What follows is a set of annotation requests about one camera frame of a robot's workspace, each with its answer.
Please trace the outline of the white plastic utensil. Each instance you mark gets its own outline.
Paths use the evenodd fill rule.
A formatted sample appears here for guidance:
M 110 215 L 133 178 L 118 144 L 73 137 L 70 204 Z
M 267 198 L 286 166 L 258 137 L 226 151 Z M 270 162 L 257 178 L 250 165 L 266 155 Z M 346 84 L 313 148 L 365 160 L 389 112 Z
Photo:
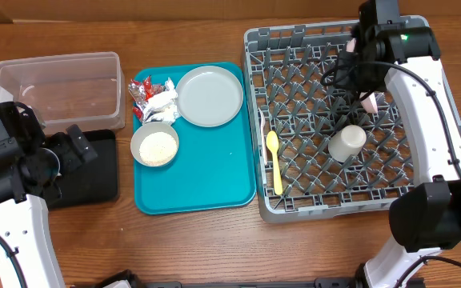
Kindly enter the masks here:
M 263 111 L 258 108 L 258 116 L 259 116 L 259 125 L 260 125 L 260 136 L 261 136 L 261 147 L 262 147 L 262 156 L 263 156 L 263 162 L 264 166 L 267 166 L 268 160 L 267 160 L 267 147 L 266 147 L 266 137 L 264 134 L 264 128 L 266 125 L 266 119 L 264 117 Z

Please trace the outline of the grey bowl with rice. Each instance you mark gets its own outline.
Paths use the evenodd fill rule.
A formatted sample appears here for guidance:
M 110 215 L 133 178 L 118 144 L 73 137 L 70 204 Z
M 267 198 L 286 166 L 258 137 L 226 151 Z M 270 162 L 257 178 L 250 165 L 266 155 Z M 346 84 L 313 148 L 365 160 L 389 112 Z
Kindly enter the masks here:
M 134 159 L 149 167 L 165 166 L 171 162 L 179 149 L 176 131 L 171 125 L 150 122 L 139 127 L 130 142 Z

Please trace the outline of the yellow plastic spoon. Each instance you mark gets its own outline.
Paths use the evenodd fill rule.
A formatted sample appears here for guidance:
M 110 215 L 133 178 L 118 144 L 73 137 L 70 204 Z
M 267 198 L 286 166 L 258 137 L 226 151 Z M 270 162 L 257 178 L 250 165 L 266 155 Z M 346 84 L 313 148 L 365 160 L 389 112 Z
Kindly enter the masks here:
M 279 169 L 279 138 L 273 131 L 269 131 L 266 137 L 267 149 L 271 152 L 272 166 L 273 166 L 273 188 L 276 195 L 283 194 L 283 185 Z

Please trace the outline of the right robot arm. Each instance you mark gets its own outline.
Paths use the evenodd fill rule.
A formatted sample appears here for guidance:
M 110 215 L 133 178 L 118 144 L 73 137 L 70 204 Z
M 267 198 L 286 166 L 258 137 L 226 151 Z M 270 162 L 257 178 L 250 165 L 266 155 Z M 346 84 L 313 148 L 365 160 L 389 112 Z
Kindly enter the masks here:
M 440 48 L 429 26 L 410 24 L 395 1 L 369 0 L 323 83 L 360 98 L 391 95 L 413 163 L 413 188 L 389 208 L 391 237 L 358 271 L 358 287 L 406 287 L 429 260 L 461 242 L 461 134 L 444 83 Z

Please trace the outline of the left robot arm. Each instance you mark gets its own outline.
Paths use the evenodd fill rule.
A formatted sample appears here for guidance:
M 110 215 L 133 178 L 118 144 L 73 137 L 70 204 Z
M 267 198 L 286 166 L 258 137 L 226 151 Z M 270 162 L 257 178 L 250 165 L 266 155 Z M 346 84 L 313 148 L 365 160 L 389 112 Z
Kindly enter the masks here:
M 34 110 L 0 103 L 0 280 L 4 287 L 65 285 L 50 236 L 45 196 L 57 179 L 98 154 L 78 126 L 45 136 Z

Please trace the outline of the grey plate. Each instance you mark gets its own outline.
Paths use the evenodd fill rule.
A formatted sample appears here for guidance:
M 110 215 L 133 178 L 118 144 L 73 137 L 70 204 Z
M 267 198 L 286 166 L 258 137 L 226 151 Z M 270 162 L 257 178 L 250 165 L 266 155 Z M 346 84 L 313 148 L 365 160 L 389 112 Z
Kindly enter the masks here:
M 224 125 L 238 114 L 243 104 L 240 81 L 219 66 L 200 66 L 190 70 L 175 89 L 179 113 L 196 126 Z

